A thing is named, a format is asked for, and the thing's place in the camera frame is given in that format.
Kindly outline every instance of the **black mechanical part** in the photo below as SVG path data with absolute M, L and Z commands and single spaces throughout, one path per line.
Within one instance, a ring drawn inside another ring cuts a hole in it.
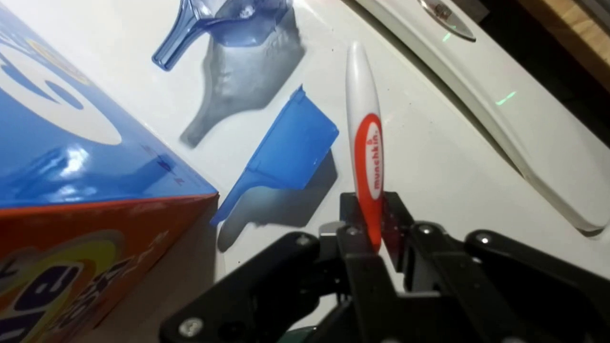
M 398 295 L 369 250 L 354 194 L 341 194 L 345 225 L 320 238 L 289 232 L 166 320 L 166 343 L 267 343 L 312 312 L 335 309 L 307 343 L 606 343 L 610 282 L 491 230 L 453 240 L 417 223 L 385 192 L 383 240 L 404 274 Z

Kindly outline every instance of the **label on box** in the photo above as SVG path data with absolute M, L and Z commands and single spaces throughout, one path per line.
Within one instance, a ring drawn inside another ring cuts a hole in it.
M 215 192 L 2 6 L 0 114 L 0 208 Z

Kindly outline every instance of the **white surface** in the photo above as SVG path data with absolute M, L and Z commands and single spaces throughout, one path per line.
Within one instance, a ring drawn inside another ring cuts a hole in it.
M 472 229 L 495 229 L 610 276 L 608 232 L 594 238 L 581 236 L 497 156 L 410 61 L 343 2 L 295 0 L 307 48 L 295 74 L 265 110 L 225 120 L 194 150 L 185 149 L 177 137 L 196 112 L 204 91 L 200 63 L 207 40 L 198 40 L 169 74 L 150 63 L 152 51 L 173 23 L 177 0 L 3 0 L 3 4 L 177 150 L 221 194 L 227 194 L 236 181 L 289 93 L 305 84 L 308 97 L 341 129 L 333 145 L 339 177 L 307 225 L 308 232 L 316 232 L 320 223 L 337 219 L 339 192 L 352 190 L 345 135 L 345 61 L 347 46 L 360 40 L 368 49 L 385 122 L 387 189 L 398 190 L 417 219 L 438 221 L 457 238 Z M 227 253 L 215 255 L 215 269 L 206 265 L 209 248 L 206 250 L 200 238 L 206 230 L 190 232 L 87 341 L 154 341 L 160 318 L 209 286 L 211 274 L 215 278 L 227 274 L 286 230 L 289 227 L 247 225 Z
M 455 4 L 446 0 L 476 42 L 451 36 L 415 0 L 358 2 L 444 78 L 573 227 L 593 232 L 610 223 L 608 149 Z

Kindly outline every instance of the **white table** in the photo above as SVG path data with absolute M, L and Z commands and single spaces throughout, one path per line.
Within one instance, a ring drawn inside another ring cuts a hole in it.
M 221 194 L 236 181 L 289 93 L 303 84 L 341 129 L 333 145 L 339 177 L 303 229 L 308 232 L 337 219 L 339 194 L 352 190 L 343 84 L 347 46 L 360 40 L 368 48 L 381 97 L 387 190 L 398 190 L 417 219 L 438 221 L 457 238 L 472 229 L 495 229 L 610 276 L 608 230 L 585 238 L 570 227 L 411 61 L 343 2 L 295 0 L 307 46 L 297 70 L 267 109 L 225 120 L 194 150 L 177 137 L 204 91 L 200 63 L 207 38 L 198 40 L 171 72 L 150 63 L 173 23 L 177 0 L 2 2 Z M 247 225 L 227 253 L 215 253 L 213 232 L 204 227 L 190 230 L 87 341 L 154 341 L 162 318 L 288 230 L 280 225 Z

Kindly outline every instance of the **white curved handle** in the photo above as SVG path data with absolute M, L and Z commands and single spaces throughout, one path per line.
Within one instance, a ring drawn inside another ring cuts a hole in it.
M 356 0 L 461 97 L 524 179 L 579 230 L 610 223 L 610 181 L 593 133 L 457 6 L 467 42 L 432 21 L 417 0 Z

